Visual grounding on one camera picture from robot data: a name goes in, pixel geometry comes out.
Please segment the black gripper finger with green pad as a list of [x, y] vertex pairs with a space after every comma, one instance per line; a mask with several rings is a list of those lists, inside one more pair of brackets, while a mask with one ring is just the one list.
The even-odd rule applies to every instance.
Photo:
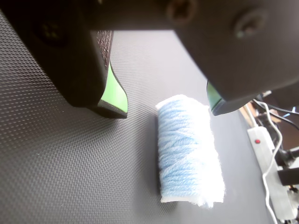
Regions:
[[98, 0], [3, 0], [0, 8], [70, 105], [125, 119], [128, 97], [110, 63], [114, 33], [87, 22], [99, 5]]
[[298, 1], [165, 0], [164, 8], [208, 80], [215, 116], [298, 82]]

